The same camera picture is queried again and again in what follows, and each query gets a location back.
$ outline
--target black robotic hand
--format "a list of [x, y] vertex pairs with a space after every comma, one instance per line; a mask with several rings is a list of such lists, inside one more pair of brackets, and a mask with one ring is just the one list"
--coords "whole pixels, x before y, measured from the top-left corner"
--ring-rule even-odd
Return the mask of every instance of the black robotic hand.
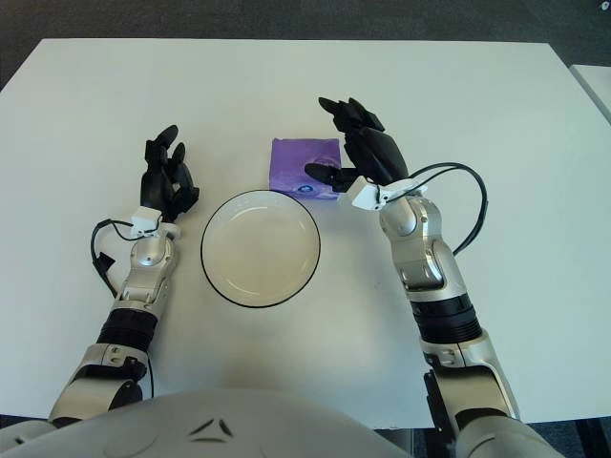
[[173, 125], [155, 140], [146, 141], [144, 158], [148, 169], [142, 175], [140, 205], [160, 210], [165, 222], [173, 222], [200, 197], [200, 188], [193, 185], [184, 163], [184, 143], [179, 143], [172, 157], [168, 158], [168, 148], [178, 134], [179, 128]]
[[305, 167], [308, 175], [340, 193], [347, 191], [360, 175], [383, 186], [409, 176], [399, 148], [390, 135], [384, 134], [384, 126], [375, 114], [353, 98], [348, 103], [322, 97], [318, 101], [333, 115], [337, 130], [345, 134], [344, 148], [355, 168], [336, 169], [310, 163]]

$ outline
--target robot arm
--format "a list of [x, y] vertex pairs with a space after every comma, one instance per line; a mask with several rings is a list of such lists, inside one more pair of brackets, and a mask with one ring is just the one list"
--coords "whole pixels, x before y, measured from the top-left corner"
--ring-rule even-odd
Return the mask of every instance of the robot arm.
[[[339, 185], [348, 188], [354, 206], [380, 213], [425, 360], [432, 367], [425, 375], [427, 401], [442, 439], [447, 444], [458, 441], [458, 456], [514, 456], [520, 450], [526, 450], [520, 456], [558, 456], [517, 421], [516, 400], [490, 336], [479, 325], [453, 252], [441, 237], [441, 214], [422, 197], [422, 186], [410, 178], [392, 138], [356, 100], [320, 102], [346, 134], [346, 152], [356, 166], [351, 173], [357, 178]], [[336, 177], [346, 176], [345, 170], [306, 166], [311, 176], [331, 185]], [[535, 437], [536, 448], [522, 448], [520, 439]], [[484, 449], [482, 444], [499, 454], [476, 454], [476, 449]], [[542, 449], [549, 451], [540, 454]]]
[[[49, 420], [56, 427], [142, 399], [137, 382], [147, 371], [147, 351], [167, 302], [177, 259], [174, 240], [180, 230], [172, 221], [199, 197], [199, 189], [193, 186], [183, 162], [184, 145], [179, 144], [172, 158], [167, 157], [177, 134], [178, 128], [171, 126], [146, 143], [148, 170], [141, 181], [142, 206], [132, 215], [129, 239], [136, 241], [130, 254], [131, 270], [116, 294], [97, 342], [87, 348], [53, 406]], [[106, 278], [106, 270], [114, 261], [107, 260], [110, 258], [102, 254], [94, 259], [94, 266], [114, 291]]]

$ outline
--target purple package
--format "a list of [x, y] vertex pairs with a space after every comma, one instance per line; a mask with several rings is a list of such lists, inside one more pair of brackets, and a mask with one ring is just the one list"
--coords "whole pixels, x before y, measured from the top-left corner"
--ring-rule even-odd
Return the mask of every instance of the purple package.
[[330, 186], [304, 171], [310, 162], [341, 168], [340, 140], [274, 138], [269, 163], [269, 189], [293, 198], [336, 199], [338, 194]]

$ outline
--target gray floor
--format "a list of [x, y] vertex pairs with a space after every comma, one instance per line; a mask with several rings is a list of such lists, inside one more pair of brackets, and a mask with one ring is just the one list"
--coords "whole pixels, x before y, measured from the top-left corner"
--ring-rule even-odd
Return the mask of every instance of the gray floor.
[[549, 42], [611, 66], [598, 0], [0, 0], [0, 88], [45, 37]]

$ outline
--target table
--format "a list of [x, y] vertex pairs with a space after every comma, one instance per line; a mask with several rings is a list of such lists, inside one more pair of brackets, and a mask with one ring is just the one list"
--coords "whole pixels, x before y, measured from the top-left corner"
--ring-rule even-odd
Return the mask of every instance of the table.
[[[176, 123], [203, 191], [178, 219], [151, 348], [158, 393], [268, 387], [369, 427], [429, 427], [428, 369], [376, 215], [305, 201], [320, 263], [277, 307], [231, 304], [201, 271], [205, 223], [266, 186], [274, 136], [338, 135], [319, 95], [377, 113], [411, 170], [451, 160], [484, 176], [489, 216], [458, 263], [523, 420], [611, 414], [611, 128], [548, 45], [148, 39], [43, 40], [0, 93], [0, 411], [46, 417], [95, 341], [112, 300], [91, 266], [92, 228], [131, 215], [144, 140]], [[447, 174], [428, 196], [456, 246], [476, 186]], [[108, 231], [99, 246], [117, 284], [130, 245]]]
[[571, 73], [611, 122], [611, 67], [572, 65]]

